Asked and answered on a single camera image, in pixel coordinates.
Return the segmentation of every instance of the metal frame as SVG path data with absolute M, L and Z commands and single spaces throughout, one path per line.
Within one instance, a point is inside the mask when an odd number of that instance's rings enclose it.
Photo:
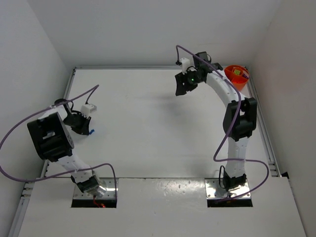
M 71 87 L 73 84 L 74 76 L 76 74 L 77 69 L 81 69 L 81 70 L 89 70 L 89 69 L 100 69 L 100 70 L 101 69 L 116 69 L 116 70 L 117 69 L 129 69 L 129 70 L 131 70 L 131 69 L 147 69 L 147 70 L 165 69 L 165 70 L 169 70 L 169 69 L 171 69 L 172 70 L 172 69 L 178 69 L 178 67 L 176 67 L 176 66 L 96 66 L 96 67 L 82 66 L 82 67 L 75 67 L 73 69 L 70 77 L 69 77 L 69 80 L 68 80 L 68 84 L 67 84 L 66 91 L 64 94 L 65 99 L 67 99 L 69 96 L 69 93 L 70 93 L 70 90 L 71 90 Z M 267 152 L 269 154 L 269 158 L 270 158 L 269 166 L 273 172 L 272 176 L 279 177 L 280 170 L 278 168 L 277 160 L 275 158 L 275 153 L 273 151 L 272 144 L 270 142 L 269 135 L 267 133 L 266 125 L 265 125 L 264 119 L 262 117 L 262 109 L 260 106 L 260 101 L 258 99 L 256 89 L 255 89 L 254 84 L 252 83 L 251 79 L 249 80 L 247 87 L 249 90 L 249 94 L 252 97 L 254 97 L 258 102 L 258 111 L 257 111 L 258 120 L 259 120 L 258 124 L 259 124 L 259 129 L 261 130 L 261 132 L 263 134 L 263 141 L 265 143 L 264 147 L 267 149 Z M 48 166 L 49 166 L 49 162 L 46 160 L 44 163 L 42 172 L 41 172 L 41 177 L 45 176 L 45 173 L 47 171 Z M 30 194 L 27 194 L 29 196 L 21 197 L 19 205 L 18 205 L 16 213 L 15 213 L 15 216 L 14 216 L 14 219 L 13 219 L 13 222 L 12 222 L 12 225 L 11 225 L 11 229 L 10 229 L 8 237 L 18 237 L 19 232 L 20 232 L 21 227 L 22 227 L 23 219 L 24 219 L 24 216 L 25 216 L 25 213 L 26 213 L 29 201 L 30 201 L 31 192 L 32 192 L 32 190 L 30 190 Z
M 258 125 L 259 125 L 259 129 L 261 130 L 261 134 L 263 135 L 262 138 L 263 138 L 263 141 L 265 143 L 264 147 L 267 149 L 267 152 L 269 154 L 269 159 L 270 159 L 269 167 L 270 167 L 271 175 L 273 177 L 280 177 L 281 172 L 279 169 L 279 165 L 277 163 L 277 159 L 276 159 L 275 153 L 273 151 L 273 147 L 272 147 L 271 140 L 270 140 L 270 137 L 269 137 L 269 134 L 267 131 L 266 123 L 265 123 L 263 116 L 262 116 L 262 109 L 261 109 L 260 101 L 258 98 L 258 94 L 257 94 L 256 88 L 254 86 L 254 83 L 253 83 L 251 77 L 247 83 L 247 87 L 248 87 L 250 96 L 254 97 L 257 100 L 257 105 L 258 105 L 257 118 L 259 121 Z

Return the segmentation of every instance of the white floor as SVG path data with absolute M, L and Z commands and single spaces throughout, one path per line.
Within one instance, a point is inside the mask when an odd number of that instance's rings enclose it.
M 207 208 L 202 179 L 120 179 L 116 209 L 70 208 L 73 190 L 69 178 L 36 183 L 19 237 L 305 236 L 286 178 L 237 208 Z
M 90 136 L 71 133 L 75 152 L 87 164 L 111 163 L 124 178 L 201 178 L 218 175 L 221 163 L 213 154 L 224 137 L 226 108 L 205 83 L 184 96 L 175 96 L 174 76 L 180 70 L 77 70 L 69 98 L 100 87 L 90 98 L 97 106 Z M 245 87 L 243 94 L 249 95 Z M 86 97 L 75 101 L 80 110 Z M 218 158 L 227 158 L 225 144 Z M 253 132 L 246 158 L 267 162 L 260 130 Z M 265 174 L 260 164 L 247 164 L 247 173 Z M 51 164 L 48 174 L 62 172 Z M 97 170 L 111 177 L 108 168 Z
M 121 177 L 117 208 L 70 208 L 70 178 L 38 182 L 19 237 L 305 236 L 286 178 L 269 177 L 252 193 L 253 207 L 207 208 L 204 178 L 218 175 L 212 156 L 224 136 L 225 107 L 203 83 L 175 97 L 179 71 L 76 71 L 69 98 L 100 87 L 90 99 L 98 107 L 91 121 L 95 132 L 72 133 L 75 151 L 91 166 L 113 164 Z M 84 101 L 76 101 L 75 109 Z M 259 129 L 246 157 L 268 160 Z M 227 158 L 227 144 L 219 158 Z M 59 171 L 55 164 L 48 167 L 48 175 Z M 109 168 L 97 172 L 112 176 Z M 246 164 L 250 188 L 265 172 L 263 165 Z

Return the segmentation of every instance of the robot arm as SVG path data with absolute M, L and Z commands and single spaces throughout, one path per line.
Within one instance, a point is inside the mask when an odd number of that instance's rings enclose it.
M 90 193 L 101 197 L 106 188 L 100 183 L 99 178 L 93 170 L 79 171 L 90 168 L 74 152 L 74 142 L 66 128 L 71 126 L 78 134 L 89 134 L 90 113 L 95 106 L 83 105 L 80 112 L 75 112 L 68 105 L 53 107 L 37 120 L 27 124 L 36 152 L 42 160 L 48 159 L 64 167 L 71 173 L 71 180 L 76 183 L 83 193 Z
M 196 54 L 198 57 L 208 61 L 207 53 L 201 52 Z M 212 69 L 203 65 L 200 61 L 194 60 L 194 66 L 190 60 L 186 58 L 180 59 L 182 72 L 177 74 L 176 96 L 184 95 L 187 91 L 197 88 L 198 83 L 205 82 L 212 87 L 226 107 L 226 113 L 223 121 L 225 133 L 228 131 L 232 123 L 234 114 L 237 110 L 238 95 L 236 91 L 225 81 L 220 78 Z M 216 69 L 222 70 L 219 64 L 212 64 Z M 246 147 L 252 131 L 256 128 L 257 119 L 257 102 L 254 98 L 246 98 L 241 95 L 241 114 L 234 123 L 233 129 L 228 137 L 228 158 L 239 158 L 238 160 L 229 160 L 225 166 L 223 184 L 228 191 L 246 182 L 246 174 L 244 169 Z

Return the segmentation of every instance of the red object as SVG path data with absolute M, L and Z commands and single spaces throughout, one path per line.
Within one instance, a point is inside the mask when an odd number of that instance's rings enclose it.
M 224 69 L 225 75 L 241 91 L 249 80 L 249 72 L 239 65 L 230 65 Z
M 95 196 L 93 196 L 93 204 L 95 204 L 96 206 L 100 207 L 100 205 L 95 201 Z

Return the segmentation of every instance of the rectangular opening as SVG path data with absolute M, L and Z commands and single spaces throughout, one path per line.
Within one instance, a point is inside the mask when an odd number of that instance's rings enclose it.
M 71 207 L 79 207 L 79 208 L 116 208 L 117 201 L 116 200 L 95 200 L 97 205 L 93 202 L 93 200 L 89 199 L 73 199 Z
M 93 195 L 88 193 L 82 193 L 75 185 L 73 202 L 71 207 L 73 208 L 116 208 L 117 197 L 115 193 L 114 179 L 100 178 L 102 187 L 106 189 L 106 192 L 102 197 L 97 197 L 93 200 Z M 119 189 L 119 182 L 117 180 L 117 192 Z
M 231 201 L 207 200 L 207 207 L 252 207 L 251 199 L 233 199 Z
M 218 179 L 205 180 L 207 207 L 252 207 L 251 194 L 248 181 L 244 185 L 226 191 L 219 185 Z M 221 201 L 227 197 L 234 197 L 245 194 L 233 200 Z

